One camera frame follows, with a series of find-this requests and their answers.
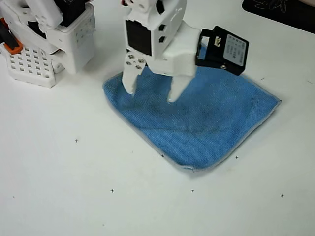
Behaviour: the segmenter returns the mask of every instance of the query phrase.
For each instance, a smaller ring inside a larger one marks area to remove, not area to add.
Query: white robot part
[[[127,53],[123,74],[123,85],[129,94],[135,94],[138,75],[141,75],[146,66],[145,59],[138,53]]]
[[[50,29],[56,28],[62,21],[63,16],[54,0],[22,0],[20,6],[28,6],[37,21]]]
[[[95,14],[89,3],[68,27],[60,25],[63,16],[53,0],[3,0],[0,10],[12,34],[24,46],[40,48],[59,65],[56,72],[65,68],[75,74],[95,55]],[[37,32],[29,22],[38,22]]]
[[[56,84],[52,64],[39,48],[24,47],[20,53],[11,55],[1,44],[0,52],[6,59],[9,75],[15,80],[48,88]]]
[[[131,2],[126,1],[132,10],[125,17],[126,47],[130,50],[123,74],[126,91],[135,93],[136,77],[142,72],[136,73],[128,58],[142,58],[152,72],[173,77],[168,101],[175,102],[196,73],[200,30],[183,21],[187,0]]]
[[[130,34],[135,33],[130,32],[129,25],[140,23],[150,31],[151,48],[148,50],[150,53],[147,54],[154,59],[159,58],[182,23],[187,0],[129,0],[126,3],[131,8],[125,17],[126,38],[131,38]],[[130,39],[126,40],[126,47],[131,51],[142,52]]]

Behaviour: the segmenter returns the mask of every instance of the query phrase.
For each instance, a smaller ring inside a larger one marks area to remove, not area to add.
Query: black servo motor
[[[201,54],[202,39],[209,43],[205,54]],[[196,65],[221,68],[240,75],[246,67],[249,42],[239,36],[215,26],[213,30],[203,29],[199,38]]]

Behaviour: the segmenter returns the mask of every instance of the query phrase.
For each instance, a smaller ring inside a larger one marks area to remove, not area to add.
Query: black module
[[[200,55],[203,38],[209,38],[204,57]],[[246,67],[248,49],[248,41],[219,26],[215,26],[213,30],[203,29],[199,38],[196,65],[221,68],[240,75]]]
[[[47,39],[46,38],[46,34],[43,33],[40,29],[39,29],[39,23],[36,21],[36,22],[33,22],[33,21],[28,21],[28,27],[33,30],[35,33],[37,33],[39,36],[41,36],[42,38],[44,39]]]
[[[135,50],[152,56],[151,31],[137,21],[126,21],[128,44]]]
[[[0,42],[5,42],[6,45],[9,46],[10,49],[15,49],[19,46],[19,44],[16,42],[13,35],[10,33],[10,31],[4,26],[2,21],[0,21]]]
[[[84,0],[54,0],[57,7],[63,14],[63,21],[60,25],[68,27],[71,25],[84,11]]]

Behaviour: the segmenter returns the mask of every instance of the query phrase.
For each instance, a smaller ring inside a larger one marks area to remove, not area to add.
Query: label sticker
[[[234,64],[244,66],[246,43],[230,34],[227,35],[223,57]]]

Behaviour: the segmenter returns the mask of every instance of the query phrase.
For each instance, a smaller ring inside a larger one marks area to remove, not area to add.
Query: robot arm
[[[125,16],[123,84],[136,92],[136,79],[147,65],[157,74],[172,76],[168,101],[175,102],[195,77],[197,66],[221,68],[240,75],[245,70],[249,43],[220,28],[202,31],[188,26],[183,17],[187,0],[123,0]],[[208,39],[206,55],[199,55]]]

